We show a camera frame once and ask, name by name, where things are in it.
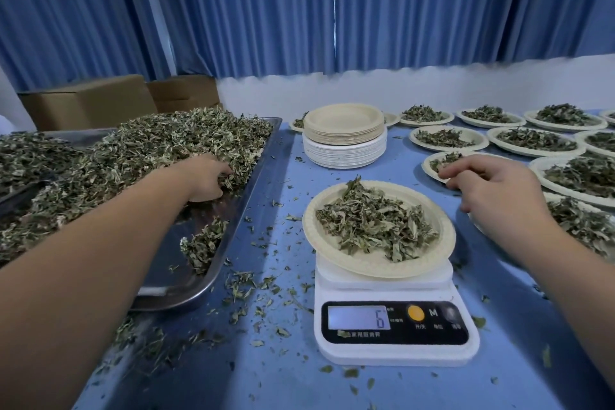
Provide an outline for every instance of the scale platform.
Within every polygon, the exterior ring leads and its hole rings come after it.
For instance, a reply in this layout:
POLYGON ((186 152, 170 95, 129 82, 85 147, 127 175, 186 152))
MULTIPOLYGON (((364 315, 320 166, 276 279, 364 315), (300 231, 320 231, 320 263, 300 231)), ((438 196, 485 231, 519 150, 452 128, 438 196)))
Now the scale platform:
POLYGON ((337 365, 462 366, 480 336, 447 260, 405 279, 353 274, 316 256, 314 335, 337 365))

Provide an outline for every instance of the blue curtain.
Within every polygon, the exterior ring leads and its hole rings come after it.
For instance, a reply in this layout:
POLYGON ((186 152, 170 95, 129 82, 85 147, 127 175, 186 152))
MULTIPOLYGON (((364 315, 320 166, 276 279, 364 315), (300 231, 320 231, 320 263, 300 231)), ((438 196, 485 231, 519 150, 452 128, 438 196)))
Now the blue curtain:
POLYGON ((160 0, 178 70, 333 72, 333 0, 160 0))
POLYGON ((615 52, 615 0, 515 0, 502 60, 615 52))
POLYGON ((168 75, 147 0, 0 0, 0 64, 18 90, 168 75))
POLYGON ((495 62, 512 0, 335 0, 336 70, 495 62))

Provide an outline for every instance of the person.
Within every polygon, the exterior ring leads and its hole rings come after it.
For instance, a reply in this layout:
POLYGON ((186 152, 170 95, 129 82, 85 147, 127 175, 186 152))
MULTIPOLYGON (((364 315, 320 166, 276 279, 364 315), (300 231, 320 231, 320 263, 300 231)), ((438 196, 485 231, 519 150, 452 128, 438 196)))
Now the person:
MULTIPOLYGON (((209 155, 155 170, 0 270, 0 408, 70 408, 175 216, 188 200, 220 197, 230 171, 209 155)), ((524 165, 473 155, 440 177, 548 292, 615 388, 615 267, 557 225, 524 165)))

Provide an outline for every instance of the forearm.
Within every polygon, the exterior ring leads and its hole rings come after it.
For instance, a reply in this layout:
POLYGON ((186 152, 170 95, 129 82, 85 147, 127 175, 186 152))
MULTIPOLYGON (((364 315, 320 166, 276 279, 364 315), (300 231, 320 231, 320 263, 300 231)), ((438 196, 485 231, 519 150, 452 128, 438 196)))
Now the forearm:
POLYGON ((615 266, 562 229, 536 230, 511 253, 554 301, 581 345, 615 390, 615 266))
POLYGON ((154 171, 0 270, 1 408, 70 408, 188 192, 154 171))

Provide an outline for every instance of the yellow button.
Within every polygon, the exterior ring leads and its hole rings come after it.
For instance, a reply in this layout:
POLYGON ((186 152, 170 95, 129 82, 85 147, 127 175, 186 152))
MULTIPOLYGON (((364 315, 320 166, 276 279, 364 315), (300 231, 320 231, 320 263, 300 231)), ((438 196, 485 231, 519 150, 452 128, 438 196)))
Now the yellow button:
POLYGON ((425 319, 425 313, 416 305, 410 305, 408 307, 408 316, 415 321, 422 321, 425 319))

